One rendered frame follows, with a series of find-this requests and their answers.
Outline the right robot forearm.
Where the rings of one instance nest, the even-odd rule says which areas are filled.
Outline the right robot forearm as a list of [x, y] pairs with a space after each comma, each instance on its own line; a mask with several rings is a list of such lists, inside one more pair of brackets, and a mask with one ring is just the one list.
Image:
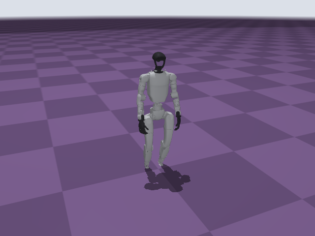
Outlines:
[[139, 120], [141, 120], [141, 115], [144, 115], [144, 102], [141, 101], [141, 95], [140, 94], [138, 94], [138, 96], [137, 96], [136, 103], [137, 103], [137, 113], [138, 113], [137, 118]]

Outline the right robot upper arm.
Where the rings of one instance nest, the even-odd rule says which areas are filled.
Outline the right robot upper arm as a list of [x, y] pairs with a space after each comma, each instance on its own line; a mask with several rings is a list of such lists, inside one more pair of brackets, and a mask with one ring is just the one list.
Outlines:
[[150, 74], [147, 73], [147, 74], [142, 74], [139, 77], [138, 94], [141, 95], [141, 101], [144, 101], [146, 99], [146, 96], [143, 93], [144, 93], [144, 90], [146, 87], [146, 82], [148, 82], [148, 80], [149, 80], [149, 76], [150, 76]]

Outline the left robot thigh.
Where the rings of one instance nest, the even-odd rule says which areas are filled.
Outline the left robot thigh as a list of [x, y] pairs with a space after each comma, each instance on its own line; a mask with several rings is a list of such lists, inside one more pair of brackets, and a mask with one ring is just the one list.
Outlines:
[[171, 112], [165, 111], [164, 113], [164, 140], [160, 144], [162, 148], [170, 146], [174, 129], [174, 116]]

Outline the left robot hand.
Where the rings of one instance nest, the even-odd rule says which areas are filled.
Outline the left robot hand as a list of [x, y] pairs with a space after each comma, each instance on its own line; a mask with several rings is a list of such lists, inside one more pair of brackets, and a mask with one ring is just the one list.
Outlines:
[[181, 118], [180, 117], [181, 117], [181, 115], [180, 115], [179, 111], [176, 112], [176, 117], [177, 117], [177, 124], [176, 124], [177, 128], [175, 128], [174, 130], [178, 130], [179, 127], [180, 127], [180, 123], [181, 123]]

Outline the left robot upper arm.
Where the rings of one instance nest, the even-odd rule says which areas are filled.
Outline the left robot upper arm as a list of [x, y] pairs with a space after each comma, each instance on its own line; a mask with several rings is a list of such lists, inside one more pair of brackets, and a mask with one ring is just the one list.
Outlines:
[[178, 98], [178, 95], [177, 95], [177, 82], [176, 82], [176, 75], [174, 73], [169, 73], [170, 75], [170, 87], [171, 87], [171, 90], [172, 92], [170, 93], [171, 94], [171, 98]]

